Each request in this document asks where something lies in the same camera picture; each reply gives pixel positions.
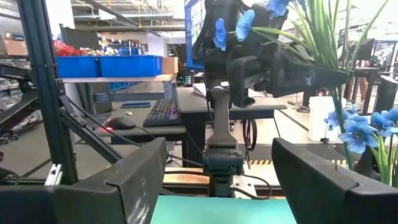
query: shelf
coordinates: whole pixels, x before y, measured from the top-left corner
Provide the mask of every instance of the shelf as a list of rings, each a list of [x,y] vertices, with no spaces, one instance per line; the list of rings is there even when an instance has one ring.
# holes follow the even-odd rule
[[[108,82],[169,82],[177,74],[163,74],[156,77],[131,77],[131,78],[62,78],[64,83],[108,83]]]

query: wooden surface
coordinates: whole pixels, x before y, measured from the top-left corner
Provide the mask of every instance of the wooden surface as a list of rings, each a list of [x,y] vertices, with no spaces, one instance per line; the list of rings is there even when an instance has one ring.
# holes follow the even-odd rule
[[[166,167],[166,171],[176,171],[176,170],[188,170],[195,172],[202,172],[201,168],[173,168]],[[247,175],[252,175],[256,177],[260,177],[269,184],[275,186],[279,185],[278,178],[275,173],[275,169],[273,165],[252,165],[250,171]],[[265,186],[260,180],[253,179],[254,185]],[[165,174],[163,179],[163,183],[165,184],[208,184],[209,178],[200,176],[200,175],[190,175],[190,174]]]
[[[172,81],[177,74],[162,74],[156,77],[131,77],[131,78],[63,78],[65,83],[107,83],[107,82],[167,82]]]

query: gray floor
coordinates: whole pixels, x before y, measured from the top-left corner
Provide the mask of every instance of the gray floor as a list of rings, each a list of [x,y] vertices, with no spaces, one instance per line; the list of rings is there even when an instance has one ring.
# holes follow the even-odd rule
[[[140,83],[129,91],[162,91],[162,84]],[[376,87],[374,89],[373,95],[376,95]],[[279,98],[280,102],[286,105],[288,105],[288,101],[296,102],[301,101],[301,99],[301,94],[298,94],[297,96],[291,95]],[[375,97],[373,96],[369,111],[373,109],[374,99]],[[114,103],[113,106],[114,109],[117,109],[121,106],[121,103]],[[284,112],[291,118],[296,119],[302,124],[302,126],[308,127],[308,113],[298,113],[295,110],[295,106],[291,105],[288,105],[288,109],[284,110]],[[306,130],[294,123],[291,119],[286,117],[286,115],[276,111],[275,118],[282,138],[296,144],[315,143],[308,139]],[[274,121],[271,119],[262,119],[257,121],[257,127],[258,144],[271,144],[272,140],[278,137]],[[208,128],[206,130],[206,135],[209,136],[212,134],[212,132],[212,129]],[[239,143],[243,143],[243,133],[239,123],[236,123],[233,135]],[[122,155],[128,155],[130,152],[136,149],[134,146],[113,147]],[[75,150],[77,154],[78,175],[81,179],[87,178],[109,166],[108,162],[106,162],[99,154],[97,154],[91,147],[87,145],[76,145]],[[176,146],[175,150],[175,155],[181,156],[180,146]],[[24,175],[28,171],[37,167],[39,164],[49,160],[50,154],[43,124],[38,125],[32,131],[22,135],[18,141],[13,141],[7,145],[0,146],[0,151],[4,153],[4,160],[0,163],[0,166],[11,169],[17,172],[19,175]],[[34,172],[31,176],[41,178],[46,177],[50,166],[51,163],[47,164],[43,168]]]

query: person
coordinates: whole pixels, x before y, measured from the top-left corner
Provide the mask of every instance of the person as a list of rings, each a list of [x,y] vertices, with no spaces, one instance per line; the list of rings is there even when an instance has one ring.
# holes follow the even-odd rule
[[[369,60],[366,60],[364,62],[364,67],[370,67]],[[366,77],[361,77],[359,78],[358,81],[359,81],[359,92],[361,93],[361,102],[363,103],[366,99],[366,90],[368,90],[368,81],[366,80]],[[353,93],[353,86],[354,86],[354,77],[352,77],[348,83],[348,94],[347,94],[348,101],[351,100],[351,94]]]

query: blue crate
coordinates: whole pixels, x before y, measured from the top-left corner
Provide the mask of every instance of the blue crate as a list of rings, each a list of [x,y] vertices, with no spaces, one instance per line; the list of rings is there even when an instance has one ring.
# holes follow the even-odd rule
[[[57,57],[57,64],[60,78],[96,78],[101,76],[98,59],[93,56]]]
[[[153,55],[99,57],[101,76],[154,77],[162,74],[162,57]]]

